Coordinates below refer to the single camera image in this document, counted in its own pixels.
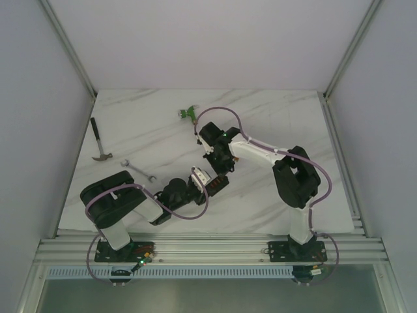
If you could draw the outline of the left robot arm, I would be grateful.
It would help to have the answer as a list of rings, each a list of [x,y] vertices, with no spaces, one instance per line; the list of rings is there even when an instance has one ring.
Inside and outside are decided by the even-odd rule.
[[[206,171],[193,167],[187,181],[172,179],[163,191],[152,194],[144,186],[135,184],[130,173],[124,170],[84,188],[80,199],[87,218],[109,243],[110,255],[118,262],[126,262],[134,251],[122,221],[128,213],[136,211],[152,225],[164,223],[172,215],[195,220],[202,217],[208,207],[193,217],[179,215],[175,210],[191,202],[206,205],[209,181],[210,175]]]

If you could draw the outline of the silver open-end wrench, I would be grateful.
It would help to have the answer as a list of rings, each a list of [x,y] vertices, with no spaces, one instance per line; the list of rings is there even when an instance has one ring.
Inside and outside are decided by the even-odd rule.
[[[124,168],[130,168],[131,170],[136,171],[137,173],[144,176],[149,182],[153,183],[156,180],[156,177],[154,175],[149,175],[145,171],[139,169],[138,167],[134,166],[128,159],[125,159],[123,162],[121,162],[121,166]]]

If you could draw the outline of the black mounting plate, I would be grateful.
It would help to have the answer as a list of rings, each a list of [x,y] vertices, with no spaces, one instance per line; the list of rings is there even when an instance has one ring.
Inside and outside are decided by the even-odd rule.
[[[300,263],[326,262],[328,260],[324,242],[310,240],[304,245],[289,238],[287,241],[270,241],[267,247],[271,262]]]
[[[153,242],[131,241],[119,250],[114,250],[108,242],[99,241],[96,246],[96,263],[136,263],[154,251]]]

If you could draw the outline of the right aluminium frame post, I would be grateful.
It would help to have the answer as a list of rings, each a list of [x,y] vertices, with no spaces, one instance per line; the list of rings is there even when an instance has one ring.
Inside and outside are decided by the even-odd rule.
[[[350,65],[351,61],[353,60],[355,53],[359,49],[361,43],[365,39],[373,20],[375,19],[378,11],[380,10],[382,4],[384,3],[383,0],[372,0],[364,14],[364,17],[361,19],[354,36],[352,37],[349,45],[339,62],[332,79],[330,80],[325,92],[323,93],[323,97],[325,100],[329,100],[332,96],[332,93],[336,90],[339,81],[342,79],[345,71],[347,70],[348,66]]]

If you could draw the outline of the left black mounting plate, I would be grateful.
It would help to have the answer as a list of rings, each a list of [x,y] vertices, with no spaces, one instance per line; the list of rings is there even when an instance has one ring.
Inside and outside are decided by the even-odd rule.
[[[114,250],[108,242],[99,241],[96,246],[96,263],[136,263],[154,251],[153,242],[131,241],[119,250]]]

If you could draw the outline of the left aluminium frame post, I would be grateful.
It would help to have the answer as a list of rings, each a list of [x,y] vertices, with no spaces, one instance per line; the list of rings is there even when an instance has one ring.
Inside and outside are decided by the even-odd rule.
[[[72,66],[74,67],[75,71],[77,72],[81,82],[84,85],[84,88],[88,92],[90,98],[92,100],[96,100],[97,91],[95,90],[93,83],[83,66],[80,58],[78,57],[62,23],[60,22],[58,15],[56,14],[55,10],[53,9],[52,5],[47,0],[39,0],[38,1],[42,10],[46,14],[48,21],[51,23],[51,26],[57,35],[63,50],[67,54]]]

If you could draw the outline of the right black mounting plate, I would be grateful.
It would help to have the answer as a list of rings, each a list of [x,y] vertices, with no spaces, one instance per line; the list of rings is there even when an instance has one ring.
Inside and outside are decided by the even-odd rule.
[[[328,260],[324,242],[310,240],[304,245],[289,238],[287,241],[270,241],[267,247],[271,262],[300,263],[326,262]]]

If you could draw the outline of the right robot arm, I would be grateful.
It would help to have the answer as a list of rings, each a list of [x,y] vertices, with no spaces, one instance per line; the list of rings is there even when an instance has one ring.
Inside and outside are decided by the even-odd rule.
[[[310,255],[313,231],[306,205],[317,195],[321,179],[306,151],[299,146],[280,150],[255,142],[236,127],[223,131],[212,122],[195,136],[205,150],[203,157],[219,176],[233,172],[240,159],[272,170],[278,194],[291,208],[289,254],[296,260]]]

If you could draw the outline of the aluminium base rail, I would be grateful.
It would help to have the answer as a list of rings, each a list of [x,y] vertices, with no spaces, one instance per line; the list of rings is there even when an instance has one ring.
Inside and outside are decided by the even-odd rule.
[[[93,233],[62,231],[54,239],[40,241],[34,261],[48,265],[81,265]],[[161,234],[134,233],[135,241],[152,241],[155,264],[160,265],[257,265],[268,263],[266,247],[284,236],[260,234]],[[388,263],[383,242],[363,235],[337,235],[336,243],[325,239],[329,263],[342,265]]]

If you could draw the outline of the aluminium frame post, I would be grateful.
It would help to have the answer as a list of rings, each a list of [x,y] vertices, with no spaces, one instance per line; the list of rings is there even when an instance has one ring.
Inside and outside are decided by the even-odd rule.
[[[325,92],[323,93],[323,97],[325,100],[329,100],[332,96],[332,93],[336,90],[339,81],[342,79],[345,71],[347,70],[348,66],[350,65],[351,61],[353,60],[355,53],[359,49],[361,43],[365,39],[373,20],[375,19],[378,11],[380,10],[382,4],[384,3],[383,0],[372,0],[364,14],[364,17],[361,19],[354,36],[352,37],[349,45],[339,62],[332,79],[330,80]]]
[[[81,82],[84,85],[84,88],[88,92],[90,98],[92,100],[96,100],[97,91],[95,90],[93,83],[83,66],[80,58],[78,57],[62,23],[60,22],[58,15],[56,14],[55,10],[53,9],[52,5],[47,0],[39,0],[38,1],[42,10],[46,14],[48,21],[51,23],[51,26],[57,35],[63,50],[67,54],[72,66],[74,67],[75,71],[77,72]]]

